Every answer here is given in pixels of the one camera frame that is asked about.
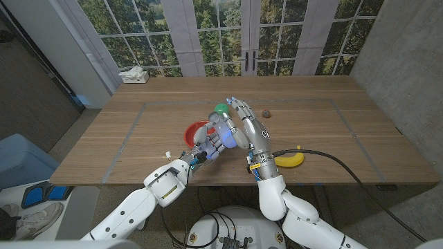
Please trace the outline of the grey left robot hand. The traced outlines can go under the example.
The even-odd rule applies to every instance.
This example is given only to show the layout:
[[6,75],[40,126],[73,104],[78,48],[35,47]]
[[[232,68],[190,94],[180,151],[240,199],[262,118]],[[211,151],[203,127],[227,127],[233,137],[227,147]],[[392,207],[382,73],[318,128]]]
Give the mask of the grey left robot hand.
[[198,128],[193,137],[194,147],[189,154],[181,157],[192,169],[211,164],[223,150],[237,146],[226,119],[213,111],[209,122]]

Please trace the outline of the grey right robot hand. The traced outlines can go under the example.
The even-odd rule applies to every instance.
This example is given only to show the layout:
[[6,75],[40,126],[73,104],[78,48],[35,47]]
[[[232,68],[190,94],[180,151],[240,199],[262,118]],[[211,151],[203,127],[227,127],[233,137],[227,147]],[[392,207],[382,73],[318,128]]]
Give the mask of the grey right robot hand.
[[223,114],[237,146],[248,152],[248,171],[255,175],[257,181],[279,176],[266,127],[256,118],[252,108],[245,101],[235,97],[227,98],[226,101],[236,110],[244,125],[243,129],[238,128],[228,114]]

